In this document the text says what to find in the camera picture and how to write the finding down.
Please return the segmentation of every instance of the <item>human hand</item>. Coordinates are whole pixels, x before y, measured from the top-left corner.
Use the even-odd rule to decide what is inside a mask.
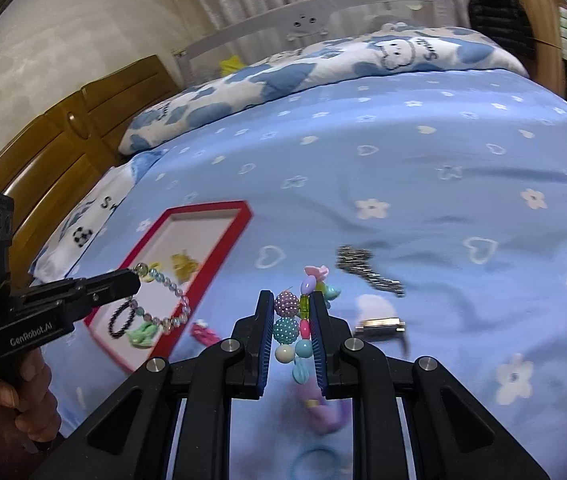
[[[0,434],[10,444],[23,443],[25,436],[50,442],[57,436],[62,419],[57,413],[57,399],[48,390],[51,369],[39,348],[26,355],[19,374],[24,382],[16,389],[0,380]]]

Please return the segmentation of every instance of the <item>bead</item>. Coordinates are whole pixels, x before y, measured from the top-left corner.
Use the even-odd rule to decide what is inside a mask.
[[[299,317],[310,319],[310,300],[308,296],[302,296],[299,299]]]
[[[341,290],[328,285],[326,287],[326,291],[324,292],[324,298],[329,301],[336,300],[339,297],[339,294],[341,294]]]
[[[317,286],[317,278],[310,275],[307,276],[305,280],[301,282],[301,293],[308,295],[315,290]]]
[[[305,384],[310,379],[310,373],[305,363],[299,357],[294,358],[294,368],[292,369],[292,378],[297,384]]]
[[[297,341],[299,323],[293,317],[279,318],[273,326],[273,338],[279,344],[289,345]]]
[[[299,300],[290,290],[285,290],[275,298],[275,312],[281,317],[295,317],[299,312]]]
[[[147,276],[148,274],[148,266],[146,264],[139,263],[134,266],[133,270],[134,272],[137,273],[137,275],[141,276],[142,278],[144,276]]]
[[[294,348],[290,345],[279,345],[275,350],[275,359],[283,364],[292,363],[294,361]]]
[[[294,352],[304,359],[312,357],[312,343],[308,339],[301,339],[294,346]]]
[[[310,323],[307,319],[302,319],[299,322],[299,334],[302,339],[310,339]]]

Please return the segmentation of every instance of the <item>wooden headboard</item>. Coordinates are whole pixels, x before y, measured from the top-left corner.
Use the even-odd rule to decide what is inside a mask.
[[[159,58],[147,57],[69,95],[3,149],[0,191],[15,200],[15,288],[30,283],[28,267],[71,209],[124,162],[117,146],[132,118],[177,92]]]

